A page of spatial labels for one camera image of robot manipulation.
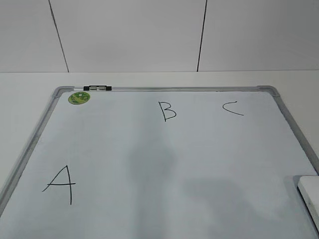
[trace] whiteboard surface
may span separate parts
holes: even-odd
[[[268,93],[59,100],[0,218],[1,238],[316,238],[293,177],[316,175]],[[159,102],[177,116],[164,121]],[[243,116],[227,112],[222,105]],[[46,187],[65,165],[69,186]],[[66,183],[62,172],[55,183]]]

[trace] green round magnet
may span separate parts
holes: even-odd
[[[86,92],[76,92],[69,97],[69,102],[73,105],[80,105],[88,102],[90,94]]]

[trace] gray plastic corner piece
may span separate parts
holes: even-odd
[[[273,86],[257,86],[257,88],[260,90],[260,91],[263,91],[263,92],[268,92],[270,95],[272,95],[273,97],[279,97],[280,94],[279,92],[277,91],[277,89]]]
[[[73,91],[74,86],[60,86],[56,88],[52,94],[52,97],[59,98],[64,92]]]

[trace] white table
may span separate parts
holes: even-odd
[[[85,85],[117,87],[272,85],[277,88],[297,124],[317,155],[319,154],[319,71],[0,73],[1,187],[40,119],[54,89],[58,86]]]

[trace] whiteboard frame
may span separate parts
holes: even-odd
[[[49,101],[48,105],[46,106],[40,121],[38,122],[37,126],[35,127],[31,137],[29,138],[25,148],[23,149],[21,155],[17,159],[13,169],[9,177],[7,178],[1,192],[0,192],[0,217],[27,165],[33,150],[41,137],[41,134],[48,123],[55,106],[57,105],[61,95],[65,92],[73,92],[73,91],[84,91],[84,87],[74,87],[74,86],[61,86],[55,89],[51,96],[51,100]],[[297,125],[296,121],[294,120],[293,116],[290,114],[289,110],[287,109],[285,103],[283,102],[280,94],[278,93],[277,89],[273,86],[256,86],[256,87],[112,87],[112,91],[118,92],[154,92],[154,91],[184,91],[184,92],[208,92],[208,91],[215,91],[215,92],[268,92],[273,99],[275,100],[279,110],[285,117],[286,121],[288,122],[291,130],[293,131],[295,137],[297,138],[299,144],[301,145],[302,149],[306,153],[310,163],[314,167],[317,174],[319,174],[319,159],[307,141],[306,137],[300,130],[299,126]],[[107,94],[108,91],[100,91],[101,93]]]

